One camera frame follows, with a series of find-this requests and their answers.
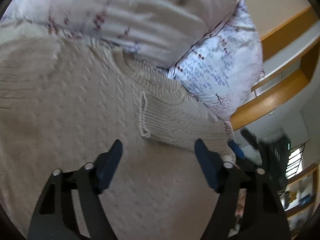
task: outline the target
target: cable knit pattern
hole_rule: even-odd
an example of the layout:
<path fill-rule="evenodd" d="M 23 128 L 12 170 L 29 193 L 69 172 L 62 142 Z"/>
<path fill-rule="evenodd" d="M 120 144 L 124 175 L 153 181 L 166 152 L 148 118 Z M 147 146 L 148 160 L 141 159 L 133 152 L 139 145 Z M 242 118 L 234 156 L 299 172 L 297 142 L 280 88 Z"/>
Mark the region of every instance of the cable knit pattern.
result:
<path fill-rule="evenodd" d="M 195 118 L 155 100 L 144 92 L 140 96 L 140 133 L 143 137 L 172 144 L 190 151 L 201 138 L 206 146 L 221 155 L 225 162 L 235 163 L 225 144 L 227 136 L 224 122 L 210 122 Z"/>
<path fill-rule="evenodd" d="M 5 40 L 0 43 L 0 202 L 17 228 L 27 234 L 52 170 L 79 169 L 119 138 L 123 157 L 110 188 L 100 195 L 117 237 L 199 239 L 218 195 L 207 186 L 193 152 L 140 136 L 140 95 L 158 99 L 161 94 L 156 79 L 141 85 L 140 78 L 152 79 L 151 73 L 141 72 L 138 82 L 129 78 L 123 73 L 132 66 L 117 62 L 119 52 L 112 57 L 94 42 L 21 33 L 0 30 Z M 184 95 L 176 81 L 167 82 L 175 86 L 170 91 L 179 92 L 161 104 Z M 196 104 L 187 95 L 181 102 L 177 112 Z M 198 110 L 185 109 L 186 115 L 203 114 L 206 107 L 197 104 Z M 209 114 L 204 118 L 213 120 Z M 81 219 L 79 227 L 86 234 Z"/>
<path fill-rule="evenodd" d="M 152 94 L 158 101 L 178 105 L 185 99 L 187 91 L 180 82 L 168 79 L 162 73 L 136 60 L 131 54 L 123 54 L 121 49 L 115 49 L 113 58 L 113 66 L 120 74 Z"/>

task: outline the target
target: bedding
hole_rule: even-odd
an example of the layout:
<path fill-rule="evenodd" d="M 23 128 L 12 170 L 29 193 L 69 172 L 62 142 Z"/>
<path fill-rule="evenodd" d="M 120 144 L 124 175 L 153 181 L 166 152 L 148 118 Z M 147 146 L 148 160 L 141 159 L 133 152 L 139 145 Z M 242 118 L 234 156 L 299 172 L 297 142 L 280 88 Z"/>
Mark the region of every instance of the bedding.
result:
<path fill-rule="evenodd" d="M 156 125 L 149 131 L 158 138 L 145 139 L 140 120 L 154 107 L 164 117 L 170 111 L 179 126 L 158 123 L 181 133 L 186 116 L 191 124 L 199 119 L 206 123 L 203 134 L 211 134 L 204 139 L 210 150 L 234 161 L 223 123 L 179 82 L 131 55 L 48 30 L 21 21 L 0 25 L 0 202 L 10 219 L 26 235 L 50 172 L 79 169 L 120 139 L 123 157 L 100 195 L 117 237 L 200 239 L 218 195 L 194 153 L 173 146 L 181 137 L 166 138 Z M 143 113 L 141 95 L 148 99 Z M 87 235 L 81 217 L 78 222 Z"/>
<path fill-rule="evenodd" d="M 13 0 L 3 20 L 29 20 L 121 46 L 169 68 L 205 34 L 217 33 L 236 0 Z"/>
<path fill-rule="evenodd" d="M 246 0 L 237 0 L 223 28 L 201 39 L 168 73 L 226 121 L 259 77 L 263 77 L 262 46 Z"/>

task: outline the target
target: floral pillowcase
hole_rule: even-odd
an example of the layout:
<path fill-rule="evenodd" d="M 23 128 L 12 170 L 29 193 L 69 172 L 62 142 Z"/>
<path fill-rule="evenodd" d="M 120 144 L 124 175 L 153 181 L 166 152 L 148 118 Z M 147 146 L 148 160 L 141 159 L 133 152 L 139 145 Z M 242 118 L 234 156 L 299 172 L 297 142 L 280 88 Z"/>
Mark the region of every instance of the floral pillowcase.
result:
<path fill-rule="evenodd" d="M 230 18 L 236 0 L 13 0 L 3 20 L 29 20 L 120 46 L 169 68 Z"/>
<path fill-rule="evenodd" d="M 219 118 L 229 120 L 262 73 L 260 37 L 246 0 L 238 0 L 221 31 L 193 46 L 169 70 L 168 78 L 179 80 Z"/>

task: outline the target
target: pillow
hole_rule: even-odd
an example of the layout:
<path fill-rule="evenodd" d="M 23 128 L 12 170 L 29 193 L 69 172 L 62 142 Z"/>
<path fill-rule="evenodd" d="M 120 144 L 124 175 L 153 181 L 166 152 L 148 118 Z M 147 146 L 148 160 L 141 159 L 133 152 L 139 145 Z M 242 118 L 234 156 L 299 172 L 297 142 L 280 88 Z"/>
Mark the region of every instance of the pillow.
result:
<path fill-rule="evenodd" d="M 262 46 L 246 0 L 216 35 L 198 42 L 169 70 L 218 117 L 228 120 L 245 101 L 262 69 Z"/>
<path fill-rule="evenodd" d="M 169 68 L 230 18 L 236 0 L 13 0 L 4 19 L 26 19 L 105 39 Z"/>

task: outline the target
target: white wall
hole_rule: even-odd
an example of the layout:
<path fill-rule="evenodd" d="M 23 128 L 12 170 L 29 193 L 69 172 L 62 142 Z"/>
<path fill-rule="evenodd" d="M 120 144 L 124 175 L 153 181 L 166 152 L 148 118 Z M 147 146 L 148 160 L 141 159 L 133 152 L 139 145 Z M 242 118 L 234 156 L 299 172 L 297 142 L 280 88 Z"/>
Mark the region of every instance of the white wall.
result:
<path fill-rule="evenodd" d="M 283 135 L 283 133 L 284 133 L 283 129 L 273 131 L 269 135 L 263 137 L 263 140 L 264 141 L 274 141 L 277 138 L 280 138 Z M 260 156 L 259 151 L 253 149 L 251 145 L 247 145 L 245 147 L 242 147 L 242 150 L 244 152 L 244 155 L 248 159 L 252 160 L 254 163 L 256 163 L 258 165 L 262 164 L 262 160 L 261 160 L 261 156 Z"/>
<path fill-rule="evenodd" d="M 263 36 L 307 8 L 307 0 L 247 0 L 252 20 Z"/>
<path fill-rule="evenodd" d="M 288 116 L 282 120 L 281 124 L 284 133 L 291 140 L 291 148 L 295 148 L 310 140 L 307 127 L 300 111 L 289 113 Z"/>
<path fill-rule="evenodd" d="M 305 104 L 301 114 L 310 136 L 303 153 L 304 167 L 308 167 L 320 159 L 320 86 Z"/>

